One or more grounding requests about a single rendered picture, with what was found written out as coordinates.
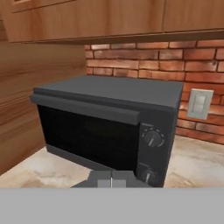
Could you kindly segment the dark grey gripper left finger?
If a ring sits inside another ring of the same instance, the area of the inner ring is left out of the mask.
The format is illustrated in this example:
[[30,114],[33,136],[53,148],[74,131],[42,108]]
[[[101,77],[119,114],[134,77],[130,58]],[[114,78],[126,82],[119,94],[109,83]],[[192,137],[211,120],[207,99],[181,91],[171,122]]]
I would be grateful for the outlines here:
[[88,178],[73,187],[110,188],[111,171],[91,171]]

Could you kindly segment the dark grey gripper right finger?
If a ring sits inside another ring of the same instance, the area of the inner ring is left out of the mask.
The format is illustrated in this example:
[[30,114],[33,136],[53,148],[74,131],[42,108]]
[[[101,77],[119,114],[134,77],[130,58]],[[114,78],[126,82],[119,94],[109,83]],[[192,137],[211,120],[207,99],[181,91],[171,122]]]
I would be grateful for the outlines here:
[[133,171],[112,171],[113,188],[142,188],[149,187],[148,184],[138,180]]

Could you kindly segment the black glass toaster oven door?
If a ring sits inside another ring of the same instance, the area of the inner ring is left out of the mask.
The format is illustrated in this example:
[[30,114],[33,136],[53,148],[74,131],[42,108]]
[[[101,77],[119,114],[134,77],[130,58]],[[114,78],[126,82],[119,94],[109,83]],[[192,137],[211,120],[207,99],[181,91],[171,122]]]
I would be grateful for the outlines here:
[[38,106],[45,142],[115,170],[136,171],[139,126]]

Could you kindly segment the dark grey temperature knob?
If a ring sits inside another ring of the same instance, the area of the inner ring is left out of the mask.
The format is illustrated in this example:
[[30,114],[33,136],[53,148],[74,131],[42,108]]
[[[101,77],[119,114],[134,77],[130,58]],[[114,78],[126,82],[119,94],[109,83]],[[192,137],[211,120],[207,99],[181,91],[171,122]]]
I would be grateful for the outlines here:
[[143,139],[149,147],[158,146],[162,141],[162,137],[156,131],[153,130],[147,132]]

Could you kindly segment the dark grey toaster oven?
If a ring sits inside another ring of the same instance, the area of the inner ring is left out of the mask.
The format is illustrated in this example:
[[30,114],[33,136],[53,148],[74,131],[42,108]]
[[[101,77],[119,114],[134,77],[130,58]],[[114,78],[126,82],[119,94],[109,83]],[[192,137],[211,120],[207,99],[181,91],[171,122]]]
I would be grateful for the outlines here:
[[[81,75],[35,87],[32,95],[138,111],[140,113],[138,153],[136,171],[133,172],[136,178],[142,181],[143,170],[153,170],[157,173],[157,183],[149,186],[161,187],[165,183],[172,154],[182,88],[182,83],[178,81]],[[155,147],[149,147],[144,141],[146,133],[152,130],[162,137],[161,143]],[[48,152],[91,170],[120,171],[47,143],[45,145]]]

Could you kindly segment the dark grey timer knob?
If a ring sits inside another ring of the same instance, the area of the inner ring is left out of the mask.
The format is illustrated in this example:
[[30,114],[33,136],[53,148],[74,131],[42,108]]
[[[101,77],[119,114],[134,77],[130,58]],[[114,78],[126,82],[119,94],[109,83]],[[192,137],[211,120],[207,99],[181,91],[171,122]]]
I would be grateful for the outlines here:
[[158,182],[158,174],[151,169],[144,169],[141,174],[141,180],[144,183],[153,186]]

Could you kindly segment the white wall socket plate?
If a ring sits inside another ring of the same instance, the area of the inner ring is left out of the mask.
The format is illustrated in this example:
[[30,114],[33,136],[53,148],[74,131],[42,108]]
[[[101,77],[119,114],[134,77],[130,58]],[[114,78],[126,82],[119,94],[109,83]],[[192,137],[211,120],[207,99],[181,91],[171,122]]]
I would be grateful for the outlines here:
[[188,102],[187,116],[190,118],[206,120],[213,95],[213,90],[193,88]]

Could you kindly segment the wooden wall cupboard door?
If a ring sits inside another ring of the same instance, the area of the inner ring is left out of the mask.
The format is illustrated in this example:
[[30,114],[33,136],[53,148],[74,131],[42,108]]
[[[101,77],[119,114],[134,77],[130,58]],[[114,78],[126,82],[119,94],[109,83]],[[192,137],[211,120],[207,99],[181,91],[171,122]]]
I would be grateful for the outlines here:
[[11,42],[162,31],[165,0],[0,0]]
[[166,0],[164,32],[224,29],[224,0]]

